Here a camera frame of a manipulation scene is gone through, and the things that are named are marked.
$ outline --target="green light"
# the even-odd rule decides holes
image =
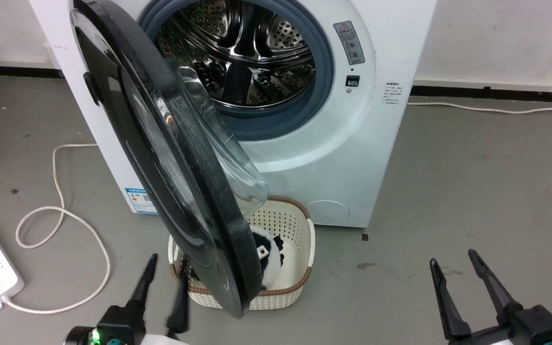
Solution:
[[[94,344],[99,344],[99,331],[97,328],[94,328],[91,333],[91,342]]]

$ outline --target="wall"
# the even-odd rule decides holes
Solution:
[[[0,66],[53,68],[28,0],[0,0]]]
[[[438,0],[416,84],[552,91],[552,0]]]
[[[0,66],[52,68],[28,0],[0,13]],[[552,91],[552,0],[438,0],[416,84]]]

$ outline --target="white plastic basket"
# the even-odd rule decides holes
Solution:
[[[285,260],[272,290],[262,290],[250,303],[250,310],[274,310],[293,304],[311,275],[315,253],[315,230],[308,211],[293,199],[272,196],[248,219],[283,240]],[[178,284],[182,253],[169,238],[170,272]],[[189,282],[189,295],[197,304],[221,308],[201,282]]]

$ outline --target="gray floor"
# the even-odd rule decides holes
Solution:
[[[529,109],[542,103],[452,100]],[[50,157],[55,146],[92,142],[64,81],[0,77],[0,242],[25,280],[14,300],[52,309],[94,291],[101,251],[88,230],[66,220],[46,245],[15,243],[30,210],[58,205]],[[166,230],[157,216],[128,211],[98,149],[59,156],[68,208],[95,226],[114,261],[93,301],[63,314],[0,311],[0,344],[59,344],[70,327],[91,325],[125,303],[149,254],[161,254],[147,328],[162,333],[175,284]],[[23,238],[41,240],[57,215],[40,214]],[[445,344],[427,263],[438,258],[460,312],[475,329],[495,312],[466,251],[474,248],[526,306],[552,310],[552,113],[497,115],[445,107],[409,108],[403,118],[374,219],[361,230],[319,227],[315,267],[290,308],[241,321],[194,305],[182,340],[203,344]]]

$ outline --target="black baseboard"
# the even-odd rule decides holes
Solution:
[[[51,68],[26,68],[26,67],[0,66],[0,76],[65,79],[65,77],[63,76],[63,72],[61,70],[51,69]]]
[[[485,88],[413,86],[410,96],[465,97],[487,100],[552,102],[552,92],[497,90]]]
[[[64,79],[61,70],[48,68],[0,67],[0,76]],[[552,92],[497,90],[491,87],[461,88],[413,86],[410,96],[552,102]]]

